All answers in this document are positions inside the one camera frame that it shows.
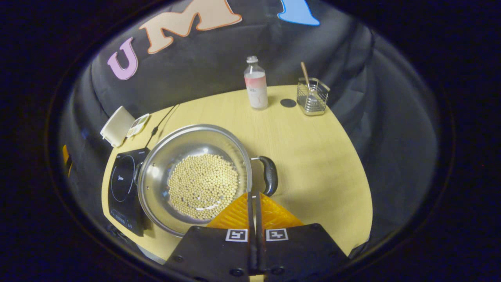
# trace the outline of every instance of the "wire basket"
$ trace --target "wire basket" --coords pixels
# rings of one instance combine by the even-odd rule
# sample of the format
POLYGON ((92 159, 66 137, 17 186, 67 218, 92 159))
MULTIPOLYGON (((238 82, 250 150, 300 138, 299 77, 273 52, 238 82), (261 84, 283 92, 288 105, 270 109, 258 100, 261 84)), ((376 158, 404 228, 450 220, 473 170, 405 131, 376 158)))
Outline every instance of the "wire basket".
POLYGON ((322 81, 310 77, 310 89, 304 77, 299 79, 296 100, 305 115, 321 115, 325 112, 331 89, 322 81))

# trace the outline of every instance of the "black pot handle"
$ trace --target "black pot handle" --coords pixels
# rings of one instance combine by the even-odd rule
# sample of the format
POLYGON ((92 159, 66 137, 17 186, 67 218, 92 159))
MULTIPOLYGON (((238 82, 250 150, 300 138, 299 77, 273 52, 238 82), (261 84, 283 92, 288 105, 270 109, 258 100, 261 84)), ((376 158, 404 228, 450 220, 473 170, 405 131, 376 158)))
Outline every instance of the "black pot handle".
POLYGON ((252 160, 260 160, 265 166, 264 177, 266 188, 263 194, 270 197, 277 191, 279 185, 279 177, 277 175, 277 167, 275 163, 268 157, 259 156, 257 158, 252 158, 252 160))
POLYGON ((134 184, 137 186, 137 179, 139 178, 139 171, 141 170, 141 166, 143 166, 143 162, 140 162, 136 165, 136 169, 134 170, 134 184))

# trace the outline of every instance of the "letter m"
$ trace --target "letter m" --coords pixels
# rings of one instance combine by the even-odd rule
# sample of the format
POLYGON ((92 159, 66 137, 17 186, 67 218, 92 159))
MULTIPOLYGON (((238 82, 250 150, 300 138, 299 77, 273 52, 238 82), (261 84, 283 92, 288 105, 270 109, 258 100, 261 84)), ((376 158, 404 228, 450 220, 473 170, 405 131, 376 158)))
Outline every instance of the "letter m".
POLYGON ((148 35, 150 41, 148 53, 154 54, 174 41, 172 36, 164 35, 164 30, 179 36, 188 36, 196 15, 200 18, 196 29, 200 31, 229 26, 242 21, 242 16, 234 14, 226 0, 193 0, 182 13, 164 12, 139 27, 139 29, 145 29, 148 35))

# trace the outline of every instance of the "yellow table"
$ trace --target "yellow table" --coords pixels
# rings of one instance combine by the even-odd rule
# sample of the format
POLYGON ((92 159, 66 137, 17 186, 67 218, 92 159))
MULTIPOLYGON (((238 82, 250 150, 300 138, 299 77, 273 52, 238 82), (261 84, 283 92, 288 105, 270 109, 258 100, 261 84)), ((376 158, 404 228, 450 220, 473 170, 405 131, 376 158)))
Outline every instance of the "yellow table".
MULTIPOLYGON (((286 108, 280 100, 296 98, 296 85, 268 87, 269 106, 252 109, 247 91, 239 90, 180 104, 162 122, 148 148, 186 125, 209 123, 231 131, 250 157, 266 156, 277 165, 279 185, 272 198, 303 223, 320 223, 345 254, 367 241, 372 225, 369 184, 358 155, 336 117, 327 108, 320 116, 306 116, 299 106, 286 108)), ((170 108, 151 115, 144 130, 114 148, 102 186, 106 218, 143 249, 167 260, 180 241, 150 221, 140 237, 109 213, 108 183, 118 153, 144 147, 151 131, 170 108)), ((263 167, 252 162, 253 189, 265 187, 263 167)))

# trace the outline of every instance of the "black cable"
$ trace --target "black cable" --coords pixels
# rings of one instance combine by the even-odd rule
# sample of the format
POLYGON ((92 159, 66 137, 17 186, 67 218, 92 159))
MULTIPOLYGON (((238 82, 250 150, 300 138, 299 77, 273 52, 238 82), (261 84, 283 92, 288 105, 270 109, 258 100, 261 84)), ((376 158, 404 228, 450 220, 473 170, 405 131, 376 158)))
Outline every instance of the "black cable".
POLYGON ((150 144, 150 141, 151 139, 153 138, 153 136, 157 133, 158 131, 158 127, 160 126, 160 124, 162 123, 162 121, 170 114, 170 112, 172 112, 172 110, 174 110, 174 108, 176 106, 179 106, 179 104, 177 105, 174 105, 168 112, 167 114, 162 118, 162 120, 158 123, 157 126, 155 126, 155 128, 151 131, 151 136, 150 136, 150 139, 148 140, 148 143, 146 143, 146 146, 144 146, 145 148, 148 148, 148 144, 150 144))

